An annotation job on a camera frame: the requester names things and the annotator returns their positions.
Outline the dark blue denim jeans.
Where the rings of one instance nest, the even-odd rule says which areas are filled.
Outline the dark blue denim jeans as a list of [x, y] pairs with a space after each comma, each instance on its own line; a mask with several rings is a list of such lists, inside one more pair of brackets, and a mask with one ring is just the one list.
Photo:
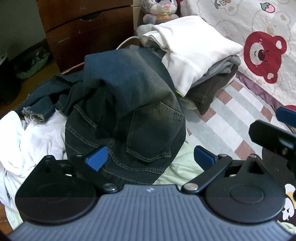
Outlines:
[[16, 109], [45, 123], [67, 118], [67, 156], [107, 147], [99, 175], [121, 184], [153, 184], [184, 144], [181, 100], [160, 58], [147, 48], [87, 55], [82, 71], [39, 85]]

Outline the pale green garment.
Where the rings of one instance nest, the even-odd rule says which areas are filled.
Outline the pale green garment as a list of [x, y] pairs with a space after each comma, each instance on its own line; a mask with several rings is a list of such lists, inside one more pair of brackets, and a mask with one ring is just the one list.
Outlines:
[[154, 185], [175, 184], [178, 188], [181, 188], [203, 171], [194, 160], [194, 147], [185, 139], [175, 159], [154, 182]]

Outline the checkered bed sheet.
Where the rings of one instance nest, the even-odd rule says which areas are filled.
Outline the checkered bed sheet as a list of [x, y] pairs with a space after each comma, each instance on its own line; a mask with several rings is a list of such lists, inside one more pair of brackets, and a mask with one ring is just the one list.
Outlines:
[[288, 130], [277, 120], [273, 108], [249, 90], [236, 77], [218, 91], [208, 111], [185, 110], [189, 142], [201, 145], [214, 154], [224, 153], [245, 160], [251, 153], [261, 155], [262, 147], [249, 137], [250, 125], [256, 120]]

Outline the white crumpled shirt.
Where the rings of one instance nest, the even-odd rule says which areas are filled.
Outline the white crumpled shirt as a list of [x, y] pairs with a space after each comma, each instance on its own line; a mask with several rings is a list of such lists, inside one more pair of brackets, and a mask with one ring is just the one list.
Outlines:
[[58, 111], [45, 123], [27, 123], [15, 111], [1, 119], [1, 203], [16, 210], [15, 196], [46, 155], [67, 159], [66, 118]]

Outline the dark brown folded garment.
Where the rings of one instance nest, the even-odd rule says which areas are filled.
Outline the dark brown folded garment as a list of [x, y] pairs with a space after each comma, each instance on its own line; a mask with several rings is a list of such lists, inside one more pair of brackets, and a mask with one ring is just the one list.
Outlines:
[[238, 70], [237, 65], [233, 65], [230, 73], [219, 73], [204, 81], [203, 83], [191, 88], [187, 95], [182, 99], [186, 101], [186, 109], [197, 109], [204, 115], [210, 108], [215, 95], [235, 76]]

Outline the grey folded garment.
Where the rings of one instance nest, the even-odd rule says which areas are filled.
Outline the grey folded garment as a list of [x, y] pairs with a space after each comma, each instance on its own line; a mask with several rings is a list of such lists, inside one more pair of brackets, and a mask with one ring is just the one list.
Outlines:
[[210, 79], [216, 74], [228, 74], [231, 72], [231, 68], [236, 65], [239, 66], [241, 63], [240, 58], [237, 55], [228, 56], [217, 63], [213, 64], [208, 71], [196, 82], [191, 85], [191, 88], [203, 83]]

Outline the white bear print quilt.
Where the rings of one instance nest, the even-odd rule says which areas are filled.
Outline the white bear print quilt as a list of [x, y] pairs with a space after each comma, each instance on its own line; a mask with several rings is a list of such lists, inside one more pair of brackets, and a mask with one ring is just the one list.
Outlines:
[[295, 1], [181, 1], [243, 46], [239, 72], [280, 104], [295, 105]]

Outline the white printed garment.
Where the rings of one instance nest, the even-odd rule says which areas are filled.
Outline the white printed garment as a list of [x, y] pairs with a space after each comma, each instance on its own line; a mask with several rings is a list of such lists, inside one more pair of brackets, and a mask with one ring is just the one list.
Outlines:
[[294, 199], [295, 186], [285, 185], [285, 205], [277, 221], [286, 231], [295, 235], [296, 204]]

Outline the white folded garment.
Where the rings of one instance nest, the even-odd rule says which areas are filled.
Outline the white folded garment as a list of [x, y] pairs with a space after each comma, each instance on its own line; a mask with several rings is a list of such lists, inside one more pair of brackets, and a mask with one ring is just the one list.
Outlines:
[[243, 46], [222, 36], [199, 16], [184, 16], [153, 25], [141, 40], [155, 42], [177, 93], [185, 96], [215, 63], [239, 54]]

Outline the brown wooden dresser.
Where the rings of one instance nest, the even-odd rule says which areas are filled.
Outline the brown wooden dresser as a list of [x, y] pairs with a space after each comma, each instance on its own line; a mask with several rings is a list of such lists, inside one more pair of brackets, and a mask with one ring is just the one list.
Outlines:
[[114, 50], [133, 36], [132, 1], [38, 0], [46, 39], [61, 72], [86, 55]]

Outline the grey plush rabbit toy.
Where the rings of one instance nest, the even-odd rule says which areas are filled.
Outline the grey plush rabbit toy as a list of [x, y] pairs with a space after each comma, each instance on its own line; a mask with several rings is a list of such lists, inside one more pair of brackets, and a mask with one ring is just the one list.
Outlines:
[[142, 0], [141, 8], [144, 24], [157, 25], [179, 18], [178, 4], [174, 0]]

